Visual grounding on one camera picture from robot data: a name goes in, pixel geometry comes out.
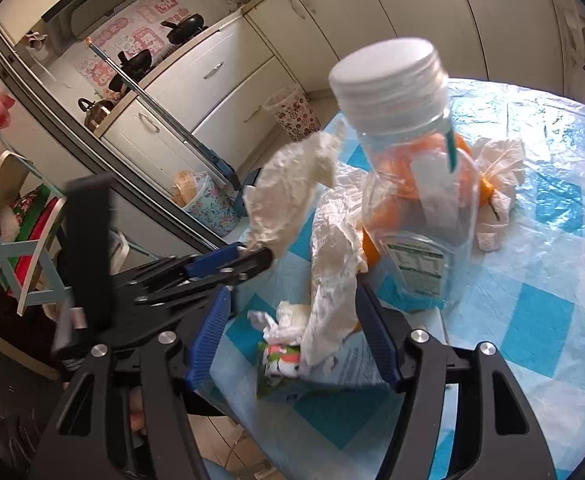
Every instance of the white bottle cap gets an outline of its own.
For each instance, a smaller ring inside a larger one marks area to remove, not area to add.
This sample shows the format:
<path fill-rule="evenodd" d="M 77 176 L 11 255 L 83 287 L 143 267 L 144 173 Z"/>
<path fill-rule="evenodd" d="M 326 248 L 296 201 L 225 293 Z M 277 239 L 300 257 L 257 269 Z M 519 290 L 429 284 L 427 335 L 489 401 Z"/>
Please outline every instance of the white bottle cap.
<path fill-rule="evenodd" d="M 365 134 L 412 139 L 449 107 L 448 74 L 434 45 L 420 38 L 365 46 L 337 63 L 329 81 L 349 122 Z"/>

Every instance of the white cabinet door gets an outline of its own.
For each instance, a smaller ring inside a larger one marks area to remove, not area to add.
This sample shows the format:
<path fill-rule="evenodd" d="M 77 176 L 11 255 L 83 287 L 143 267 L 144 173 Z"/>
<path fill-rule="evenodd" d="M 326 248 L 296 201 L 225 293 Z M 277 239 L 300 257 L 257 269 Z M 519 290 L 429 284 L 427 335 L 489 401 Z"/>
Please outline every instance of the white cabinet door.
<path fill-rule="evenodd" d="M 469 0 L 488 77 L 563 93 L 563 57 L 552 0 Z"/>
<path fill-rule="evenodd" d="M 379 0 L 300 0 L 339 59 L 378 41 L 395 38 Z"/>
<path fill-rule="evenodd" d="M 248 16 L 306 92 L 330 88 L 328 73 L 338 58 L 299 0 L 264 0 Z"/>
<path fill-rule="evenodd" d="M 0 4 L 0 23 L 17 43 L 41 16 L 59 0 L 3 0 Z"/>
<path fill-rule="evenodd" d="M 453 77 L 486 79 L 477 26 L 467 0 L 380 0 L 400 37 L 426 38 Z"/>
<path fill-rule="evenodd" d="M 239 169 L 276 123 L 261 104 L 292 83 L 284 66 L 273 57 L 215 108 L 192 135 Z"/>
<path fill-rule="evenodd" d="M 147 86 L 189 131 L 230 92 L 272 57 L 244 18 L 206 38 Z"/>
<path fill-rule="evenodd" d="M 170 190 L 178 171 L 207 167 L 137 100 L 122 112 L 102 137 L 143 173 Z"/>

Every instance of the floral trash can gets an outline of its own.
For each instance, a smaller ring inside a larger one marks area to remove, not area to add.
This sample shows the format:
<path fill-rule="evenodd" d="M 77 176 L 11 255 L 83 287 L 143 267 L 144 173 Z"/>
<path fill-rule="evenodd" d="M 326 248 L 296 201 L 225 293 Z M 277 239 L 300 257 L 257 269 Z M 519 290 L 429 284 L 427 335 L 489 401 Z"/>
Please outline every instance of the floral trash can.
<path fill-rule="evenodd" d="M 184 207 L 184 211 L 214 234 L 221 237 L 230 234 L 240 220 L 230 200 L 222 190 L 217 188 L 210 176 L 202 173 L 194 177 L 198 192 Z"/>
<path fill-rule="evenodd" d="M 305 139 L 321 127 L 299 85 L 290 85 L 275 92 L 263 108 L 275 116 L 294 141 Z"/>

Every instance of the blue floral trash can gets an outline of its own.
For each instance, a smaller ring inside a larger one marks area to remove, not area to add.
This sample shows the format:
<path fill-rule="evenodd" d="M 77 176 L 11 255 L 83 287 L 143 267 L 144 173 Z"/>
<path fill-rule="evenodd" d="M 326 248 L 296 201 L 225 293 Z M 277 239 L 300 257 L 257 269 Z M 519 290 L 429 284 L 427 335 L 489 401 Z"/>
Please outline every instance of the blue floral trash can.
<path fill-rule="evenodd" d="M 206 174 L 194 176 L 197 181 L 197 195 L 184 207 L 184 211 L 204 224 L 214 234 L 224 237 L 230 234 L 237 224 L 239 215 L 232 208 L 226 194 L 217 188 Z"/>

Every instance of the silver kettle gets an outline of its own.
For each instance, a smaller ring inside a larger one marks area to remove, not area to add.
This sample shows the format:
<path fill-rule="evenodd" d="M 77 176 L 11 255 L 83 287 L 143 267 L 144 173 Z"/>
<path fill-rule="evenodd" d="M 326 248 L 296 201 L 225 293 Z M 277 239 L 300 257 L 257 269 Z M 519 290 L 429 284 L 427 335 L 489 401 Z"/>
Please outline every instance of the silver kettle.
<path fill-rule="evenodd" d="M 88 99 L 81 98 L 77 104 L 79 104 L 81 111 L 86 113 L 84 124 L 91 132 L 94 132 L 97 129 L 99 124 L 108 117 L 112 109 L 115 107 L 115 103 L 108 99 L 92 102 Z"/>

